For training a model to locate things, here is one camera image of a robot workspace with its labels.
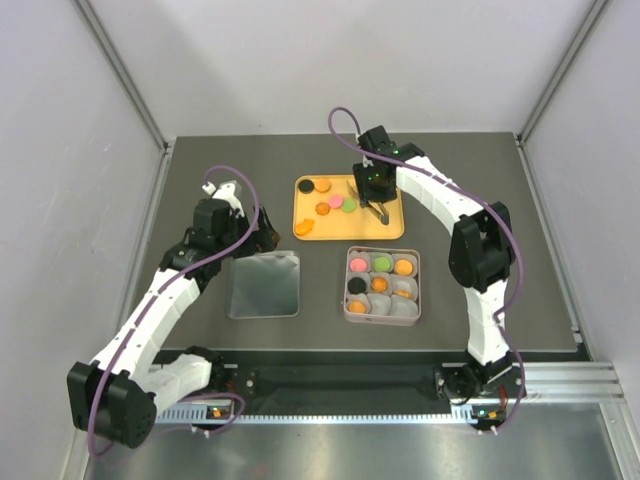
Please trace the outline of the green sandwich cookie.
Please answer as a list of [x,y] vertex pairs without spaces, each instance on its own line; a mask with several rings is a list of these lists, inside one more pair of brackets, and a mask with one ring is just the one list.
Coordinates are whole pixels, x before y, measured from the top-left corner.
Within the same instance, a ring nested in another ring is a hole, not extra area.
[[346,213],[353,212],[357,207],[356,202],[353,199],[345,199],[341,206],[341,209]]
[[387,256],[378,256],[373,260],[373,268],[376,272],[389,272],[392,270],[392,259]]

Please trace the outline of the silver tin lid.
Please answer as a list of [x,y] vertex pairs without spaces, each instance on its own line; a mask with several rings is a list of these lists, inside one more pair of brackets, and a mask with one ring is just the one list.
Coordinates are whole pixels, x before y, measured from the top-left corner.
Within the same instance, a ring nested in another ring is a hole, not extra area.
[[234,320],[288,318],[300,310],[299,254],[274,251],[233,260],[226,314]]

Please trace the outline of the black sandwich cookie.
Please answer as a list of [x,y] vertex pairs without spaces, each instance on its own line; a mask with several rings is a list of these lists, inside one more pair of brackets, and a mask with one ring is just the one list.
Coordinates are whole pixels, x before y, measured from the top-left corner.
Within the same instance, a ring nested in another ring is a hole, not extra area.
[[352,295],[363,294],[367,291],[367,283],[363,278],[353,277],[347,283],[347,290]]

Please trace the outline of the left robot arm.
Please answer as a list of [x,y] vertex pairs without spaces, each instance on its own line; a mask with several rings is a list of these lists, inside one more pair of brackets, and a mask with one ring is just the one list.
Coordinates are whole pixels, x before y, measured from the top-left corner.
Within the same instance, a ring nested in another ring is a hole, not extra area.
[[101,457],[97,439],[135,449],[156,418],[200,391],[216,396],[227,374],[216,357],[191,347],[169,365],[151,365],[187,309],[220,272],[224,259],[272,252],[279,236],[266,209],[247,218],[237,198],[208,198],[194,210],[193,224],[167,250],[152,283],[119,332],[90,362],[75,363],[66,382],[72,421],[87,434],[87,449]]

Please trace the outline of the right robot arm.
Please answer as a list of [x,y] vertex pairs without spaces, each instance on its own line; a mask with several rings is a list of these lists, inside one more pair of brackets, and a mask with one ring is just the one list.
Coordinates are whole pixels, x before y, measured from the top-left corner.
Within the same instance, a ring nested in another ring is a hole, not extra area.
[[469,318],[467,364],[462,368],[474,393],[498,389],[511,369],[504,330],[505,295],[516,254],[509,211],[462,190],[412,143],[360,144],[353,165],[356,191],[366,207],[382,205],[402,191],[433,214],[450,235],[448,267],[463,287]]

